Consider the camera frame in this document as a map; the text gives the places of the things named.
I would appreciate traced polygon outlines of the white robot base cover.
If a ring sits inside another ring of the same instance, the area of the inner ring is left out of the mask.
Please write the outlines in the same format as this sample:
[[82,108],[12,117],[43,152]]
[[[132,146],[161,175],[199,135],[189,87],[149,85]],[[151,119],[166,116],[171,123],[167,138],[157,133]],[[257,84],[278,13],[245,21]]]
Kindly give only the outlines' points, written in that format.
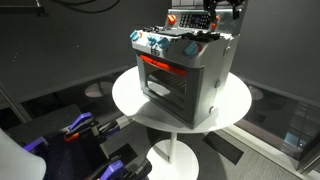
[[0,180],[43,180],[46,163],[0,129]]

